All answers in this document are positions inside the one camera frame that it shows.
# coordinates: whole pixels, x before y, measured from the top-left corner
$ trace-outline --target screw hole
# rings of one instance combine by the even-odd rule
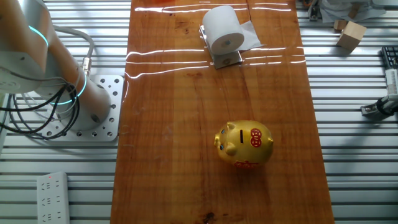
[[[99,117],[97,116],[97,115],[95,115],[95,114],[92,114],[91,115],[91,118],[92,118],[92,120],[95,122],[95,123],[97,123],[97,124],[100,124],[100,119],[99,119]]]

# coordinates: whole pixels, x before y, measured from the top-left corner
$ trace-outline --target piggy bank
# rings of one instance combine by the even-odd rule
[[[271,132],[257,121],[227,122],[214,140],[222,160],[244,169],[265,164],[272,155],[273,143]]]

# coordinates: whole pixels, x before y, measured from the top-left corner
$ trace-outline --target cable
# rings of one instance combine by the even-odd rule
[[[37,105],[37,106],[34,106],[32,108],[23,108],[23,109],[18,109],[18,110],[17,109],[11,109],[11,108],[0,108],[0,111],[11,111],[11,112],[33,111],[33,110],[42,108],[43,106],[49,104],[54,99],[57,99],[56,102],[55,102],[55,104],[57,104],[59,102],[59,100],[61,99],[62,93],[65,91],[66,88],[67,88],[66,86],[61,88],[56,94],[53,95],[53,97],[51,97],[49,100],[47,100],[45,103],[42,103],[41,105]]]
[[[51,87],[51,86],[59,86],[59,85],[64,85],[64,84],[67,85],[67,84],[69,84],[69,82],[67,82],[66,79],[64,79],[64,78],[62,78],[62,77],[53,77],[53,78],[31,78],[31,77],[26,77],[26,76],[20,75],[20,74],[18,74],[18,73],[12,72],[12,71],[9,71],[9,73],[10,73],[11,75],[14,75],[15,77],[19,77],[19,78],[23,78],[23,79],[30,80],[30,81],[35,81],[35,82],[49,82],[49,81],[54,81],[54,80],[60,80],[60,81],[63,82],[63,83],[58,83],[58,84],[53,84],[53,85],[48,85],[48,86],[40,86],[41,88],[42,88],[42,87]],[[80,73],[78,74],[78,78],[77,78],[77,80],[76,80],[76,84],[73,86],[73,89],[72,89],[72,90],[74,90],[74,88],[76,88],[77,83],[79,82],[79,80],[80,80]]]
[[[10,97],[11,97],[11,95],[8,94],[8,101],[7,101],[6,107],[10,107],[10,102],[11,102],[11,101],[10,101]],[[3,124],[6,123],[6,120],[7,120],[7,113],[4,113],[4,117],[3,117],[3,119],[2,119],[2,123],[3,123]]]
[[[18,108],[18,105],[16,103],[16,99],[15,99],[15,95],[13,96],[13,98],[14,98],[15,107]],[[75,124],[75,122],[76,122],[76,120],[78,118],[79,112],[80,112],[80,103],[79,103],[79,99],[76,98],[76,90],[74,90],[73,92],[70,93],[70,98],[71,98],[71,100],[75,100],[76,99],[77,103],[74,104],[76,106],[73,107],[72,115],[70,117],[69,123],[59,133],[57,133],[57,134],[55,134],[53,136],[50,136],[50,137],[45,137],[45,136],[43,136],[41,134],[34,133],[34,135],[36,135],[36,136],[31,136],[30,134],[27,134],[27,137],[28,138],[32,138],[32,139],[43,139],[43,140],[48,140],[49,141],[51,139],[59,138],[61,136],[66,135],[67,131],[69,131],[70,128]],[[14,124],[14,126],[16,127],[16,129],[20,133],[22,130],[20,129],[20,127],[18,127],[17,123],[15,122],[15,119],[14,119],[12,113],[9,112],[9,114],[10,114],[10,119],[11,119],[12,123]],[[29,125],[24,121],[24,119],[22,118],[20,112],[17,112],[17,114],[18,114],[21,122],[26,126],[26,128],[28,128],[30,131],[32,131],[32,128],[29,127]]]
[[[77,84],[78,84],[79,81],[80,81],[80,77],[81,77],[81,75],[80,75],[80,73],[79,73],[78,78],[77,78],[76,83],[75,83],[74,86],[77,86]],[[23,99],[25,100],[25,103],[28,104],[28,106],[30,107],[30,104],[29,104],[29,103],[27,102],[27,100],[25,99],[24,94],[22,94],[22,97],[23,97]],[[36,102],[36,101],[33,99],[33,97],[31,97],[30,95],[29,95],[29,97],[33,100],[33,102],[35,102],[35,103],[38,104],[38,102]],[[67,109],[66,111],[63,111],[63,112],[58,112],[58,114],[64,114],[64,113],[69,112],[69,111],[75,106],[75,103],[76,103],[76,101],[73,102],[73,104],[69,107],[69,109]],[[48,117],[46,117],[46,116],[40,114],[39,112],[37,112],[37,111],[34,111],[34,112],[35,112],[37,115],[39,115],[39,116],[41,116],[41,117],[43,117],[43,118],[45,118],[45,119],[48,119]]]
[[[72,35],[78,35],[78,36],[84,38],[85,40],[87,40],[88,43],[90,44],[90,48],[88,49],[86,57],[91,58],[91,56],[93,55],[93,51],[94,51],[94,40],[88,34],[82,32],[82,31],[78,31],[78,30],[66,28],[66,27],[54,26],[54,29],[55,29],[55,31],[58,31],[58,32],[63,32],[63,33],[72,34]]]
[[[60,101],[61,96],[62,96],[62,94],[59,94],[59,95],[57,96],[57,100],[55,101],[56,103],[58,103],[58,102]],[[50,117],[52,117],[52,116],[54,115],[55,109],[56,109],[56,108],[57,108],[57,106],[55,105],[55,106],[54,106],[54,109],[51,111]],[[43,125],[41,125],[39,128],[37,128],[37,129],[35,129],[35,130],[31,130],[31,131],[30,131],[30,130],[29,130],[29,131],[22,131],[22,130],[20,131],[20,130],[18,130],[18,129],[15,129],[15,128],[11,128],[11,127],[9,127],[9,126],[6,126],[6,125],[3,124],[3,123],[0,123],[0,126],[3,127],[4,129],[7,129],[8,131],[12,131],[12,132],[19,133],[19,134],[34,134],[34,133],[37,133],[37,132],[43,130],[43,129],[49,124],[49,122],[51,122],[51,119],[46,120],[46,122],[45,122]]]
[[[23,93],[23,94],[21,94],[22,95],[22,98],[24,99],[24,101],[25,101],[25,103],[28,105],[28,107],[32,107],[32,105],[29,103],[29,101],[26,99],[26,96],[25,96],[25,93]],[[26,93],[26,95],[34,102],[34,103],[36,103],[36,105],[38,105],[39,103],[35,100],[35,99],[33,99],[33,97],[31,97],[28,93]],[[36,110],[33,110],[33,112],[35,113],[35,114],[37,114],[38,116],[40,116],[40,117],[42,117],[42,118],[45,118],[45,119],[48,119],[49,117],[46,117],[46,116],[44,116],[44,115],[42,115],[41,113],[39,113],[38,111],[36,111]],[[61,121],[62,119],[53,119],[53,121]]]

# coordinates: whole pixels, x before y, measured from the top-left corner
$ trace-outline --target black keyboard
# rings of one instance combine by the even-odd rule
[[[384,65],[386,69],[397,68],[398,66],[398,47],[383,47],[381,49]]]

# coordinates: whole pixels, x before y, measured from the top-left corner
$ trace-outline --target wood grain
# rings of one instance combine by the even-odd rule
[[[211,65],[198,28],[215,4],[265,44],[241,65]],[[333,223],[295,1],[133,1],[126,65],[112,224]],[[238,119],[270,129],[265,167],[218,157]]]

